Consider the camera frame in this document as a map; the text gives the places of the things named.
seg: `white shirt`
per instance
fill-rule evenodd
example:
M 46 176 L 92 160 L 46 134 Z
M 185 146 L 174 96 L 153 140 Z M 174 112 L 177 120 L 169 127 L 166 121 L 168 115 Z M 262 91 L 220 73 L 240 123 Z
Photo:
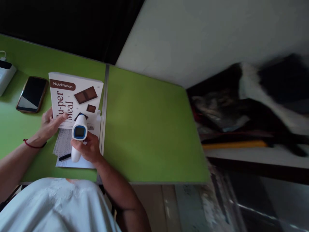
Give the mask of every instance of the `white shirt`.
M 121 230 L 95 183 L 43 178 L 18 193 L 2 210 L 0 231 Z

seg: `hand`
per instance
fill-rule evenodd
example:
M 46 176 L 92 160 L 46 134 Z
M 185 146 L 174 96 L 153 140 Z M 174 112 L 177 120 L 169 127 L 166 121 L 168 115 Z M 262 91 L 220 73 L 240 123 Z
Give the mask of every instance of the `hand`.
M 82 141 L 77 141 L 75 139 L 71 140 L 71 145 L 78 150 L 85 160 L 91 162 L 95 165 L 103 156 L 100 153 L 99 139 L 96 135 L 88 131 L 87 137 L 84 140 L 87 144 L 83 144 Z
M 34 136 L 28 139 L 28 143 L 32 146 L 40 147 L 47 140 L 49 140 L 54 134 L 56 134 L 58 127 L 67 119 L 66 113 L 61 114 L 58 118 L 53 119 L 52 108 L 45 112 L 42 116 L 41 128 L 36 132 Z

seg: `charging cable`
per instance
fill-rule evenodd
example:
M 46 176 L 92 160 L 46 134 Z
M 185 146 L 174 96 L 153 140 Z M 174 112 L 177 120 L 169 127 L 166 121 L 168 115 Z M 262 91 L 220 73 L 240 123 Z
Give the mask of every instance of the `charging cable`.
M 0 51 L 0 53 L 4 53 L 4 57 L 1 57 L 1 61 L 6 61 L 6 52 L 5 51 Z

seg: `chocolate bar image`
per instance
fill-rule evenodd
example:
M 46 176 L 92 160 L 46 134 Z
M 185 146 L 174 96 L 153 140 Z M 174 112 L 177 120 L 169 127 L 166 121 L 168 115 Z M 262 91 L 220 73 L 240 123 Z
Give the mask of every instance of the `chocolate bar image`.
M 74 121 L 76 121 L 76 119 L 78 118 L 78 116 L 80 116 L 81 114 L 83 114 L 83 113 L 79 113 L 77 116 L 76 116 L 76 118 L 74 119 Z
M 93 86 L 77 94 L 74 94 L 74 96 L 79 104 L 85 103 L 98 97 L 96 90 L 94 89 Z
M 96 106 L 88 105 L 86 110 L 88 112 L 94 113 L 96 111 L 96 108 L 97 108 Z

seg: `phone screen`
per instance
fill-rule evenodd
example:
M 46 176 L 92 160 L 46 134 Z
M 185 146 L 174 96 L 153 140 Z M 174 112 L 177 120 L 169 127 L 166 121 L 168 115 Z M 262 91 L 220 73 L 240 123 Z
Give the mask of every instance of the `phone screen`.
M 37 112 L 45 85 L 45 79 L 29 77 L 21 94 L 17 109 Z

